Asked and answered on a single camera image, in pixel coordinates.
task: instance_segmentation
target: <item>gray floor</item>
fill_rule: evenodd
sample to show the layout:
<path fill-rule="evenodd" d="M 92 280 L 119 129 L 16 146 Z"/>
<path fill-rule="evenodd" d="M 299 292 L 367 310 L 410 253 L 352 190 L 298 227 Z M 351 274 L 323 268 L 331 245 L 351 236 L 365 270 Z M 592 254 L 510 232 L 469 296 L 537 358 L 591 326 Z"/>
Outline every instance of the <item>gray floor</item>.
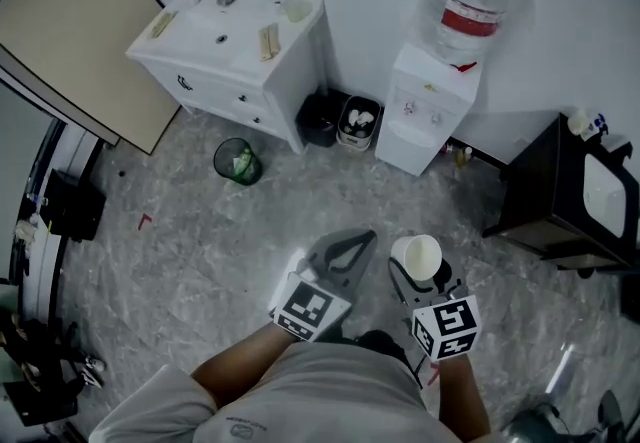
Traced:
<path fill-rule="evenodd" d="M 212 157 L 228 136 L 247 138 L 265 164 L 255 186 L 218 177 Z M 478 296 L 485 332 L 472 361 L 494 426 L 544 392 L 565 351 L 577 366 L 559 407 L 571 429 L 596 422 L 613 388 L 627 418 L 640 398 L 640 327 L 618 316 L 617 281 L 580 280 L 481 231 L 497 221 L 503 187 L 478 160 L 439 157 L 420 178 L 334 146 L 296 156 L 286 143 L 203 113 L 181 111 L 152 157 L 122 142 L 102 152 L 94 182 L 107 195 L 98 235 L 70 243 L 59 313 L 108 363 L 74 418 L 88 434 L 165 363 L 191 371 L 267 321 L 291 256 L 331 231 L 374 229 L 379 245 L 345 323 L 347 336 L 381 328 L 417 363 L 405 312 L 386 270 L 391 243 L 429 233 L 455 249 Z M 138 231 L 142 214 L 153 221 Z M 424 367 L 424 378 L 431 371 Z M 437 412 L 437 382 L 424 391 Z"/>

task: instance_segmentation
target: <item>door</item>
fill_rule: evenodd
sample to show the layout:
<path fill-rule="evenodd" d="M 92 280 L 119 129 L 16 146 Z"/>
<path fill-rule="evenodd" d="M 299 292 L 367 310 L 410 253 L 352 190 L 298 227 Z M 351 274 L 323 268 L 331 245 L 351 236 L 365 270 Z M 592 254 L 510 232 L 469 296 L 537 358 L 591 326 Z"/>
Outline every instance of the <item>door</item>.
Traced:
<path fill-rule="evenodd" d="M 178 104 L 125 51 L 159 10 L 155 0 L 0 0 L 0 44 L 79 111 L 151 153 Z"/>

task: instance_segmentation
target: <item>gray t-shirt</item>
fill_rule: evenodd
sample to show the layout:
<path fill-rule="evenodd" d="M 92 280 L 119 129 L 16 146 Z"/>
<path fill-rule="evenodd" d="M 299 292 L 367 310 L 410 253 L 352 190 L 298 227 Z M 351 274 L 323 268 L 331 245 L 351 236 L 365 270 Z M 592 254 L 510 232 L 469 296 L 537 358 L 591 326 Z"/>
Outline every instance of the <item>gray t-shirt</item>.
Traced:
<path fill-rule="evenodd" d="M 189 375 L 165 366 L 89 438 L 90 443 L 242 440 L 459 441 L 427 412 L 400 361 L 360 347 L 306 342 L 289 347 L 251 391 L 219 410 Z"/>

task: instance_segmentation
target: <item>drawer knob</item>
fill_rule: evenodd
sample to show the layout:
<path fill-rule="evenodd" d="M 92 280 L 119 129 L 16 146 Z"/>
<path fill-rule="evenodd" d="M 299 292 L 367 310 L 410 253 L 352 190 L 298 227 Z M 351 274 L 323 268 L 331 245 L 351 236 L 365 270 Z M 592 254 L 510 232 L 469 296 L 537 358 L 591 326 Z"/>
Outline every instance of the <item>drawer knob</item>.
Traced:
<path fill-rule="evenodd" d="M 186 89 L 187 91 L 193 91 L 193 88 L 189 85 L 189 83 L 184 80 L 182 75 L 178 75 L 178 84 L 182 86 L 182 89 Z"/>

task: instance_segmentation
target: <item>shoe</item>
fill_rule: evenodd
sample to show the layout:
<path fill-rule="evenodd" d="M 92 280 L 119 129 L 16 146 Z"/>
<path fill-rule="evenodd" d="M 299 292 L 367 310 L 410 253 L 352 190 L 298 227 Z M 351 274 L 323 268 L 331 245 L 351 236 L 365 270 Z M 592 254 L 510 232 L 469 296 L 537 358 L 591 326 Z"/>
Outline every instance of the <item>shoe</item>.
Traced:
<path fill-rule="evenodd" d="M 102 389 L 102 384 L 100 384 L 98 378 L 93 375 L 87 368 L 83 367 L 80 371 L 80 375 L 82 375 L 82 378 L 84 379 L 84 384 Z"/>
<path fill-rule="evenodd" d="M 104 369 L 106 368 L 104 361 L 92 358 L 91 356 L 84 358 L 84 364 L 88 369 L 95 370 L 96 372 L 104 372 Z"/>

